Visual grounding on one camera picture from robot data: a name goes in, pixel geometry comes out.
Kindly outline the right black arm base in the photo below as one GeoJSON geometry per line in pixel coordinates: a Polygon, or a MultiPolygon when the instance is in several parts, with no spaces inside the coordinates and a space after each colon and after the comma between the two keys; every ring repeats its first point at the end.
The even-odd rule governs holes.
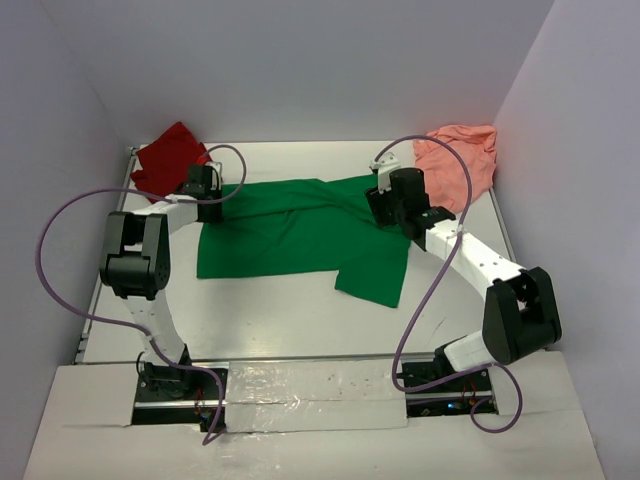
{"type": "MultiPolygon", "coordinates": [[[[398,381],[406,388],[421,387],[439,379],[433,358],[405,357],[398,369],[398,381]]],[[[487,369],[467,374],[414,393],[405,393],[408,418],[467,415],[474,406],[480,414],[494,414],[493,386],[487,369]]]]}

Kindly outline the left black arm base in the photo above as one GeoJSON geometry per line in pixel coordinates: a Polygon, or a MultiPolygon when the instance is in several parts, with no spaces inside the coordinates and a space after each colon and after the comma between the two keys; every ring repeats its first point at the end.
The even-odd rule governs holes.
{"type": "Polygon", "coordinates": [[[220,410],[213,432],[219,433],[225,425],[224,396],[228,369],[207,368],[204,371],[186,371],[167,365],[154,365],[136,358],[138,375],[131,424],[191,425],[206,433],[220,410]]]}

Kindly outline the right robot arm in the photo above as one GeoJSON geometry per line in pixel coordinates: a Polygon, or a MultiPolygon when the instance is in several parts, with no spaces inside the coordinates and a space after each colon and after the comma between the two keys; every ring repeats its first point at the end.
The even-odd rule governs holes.
{"type": "Polygon", "coordinates": [[[376,224],[397,226],[422,251],[440,258],[484,302],[482,327],[439,347],[428,369],[433,383],[455,391],[482,366],[510,365],[562,337],[550,275],[526,269],[465,232],[462,218],[433,206],[424,174],[413,167],[376,167],[365,197],[376,224]]]}

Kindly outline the green t-shirt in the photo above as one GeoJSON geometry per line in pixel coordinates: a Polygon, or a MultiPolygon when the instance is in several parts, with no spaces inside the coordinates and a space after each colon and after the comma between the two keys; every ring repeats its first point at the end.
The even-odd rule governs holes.
{"type": "Polygon", "coordinates": [[[365,198],[376,185],[369,174],[224,186],[222,221],[201,230],[197,277],[333,271],[336,290],[397,307],[410,242],[396,227],[376,226],[365,198]]]}

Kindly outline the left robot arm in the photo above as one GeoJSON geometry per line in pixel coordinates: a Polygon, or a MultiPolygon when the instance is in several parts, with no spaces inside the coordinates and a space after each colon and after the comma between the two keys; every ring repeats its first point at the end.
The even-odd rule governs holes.
{"type": "Polygon", "coordinates": [[[183,191],[142,209],[108,215],[99,268],[101,282],[123,300],[142,329],[140,375],[146,386],[173,398],[188,396],[196,375],[169,309],[170,236],[181,228],[222,219],[221,164],[207,161],[187,171],[183,191]]]}

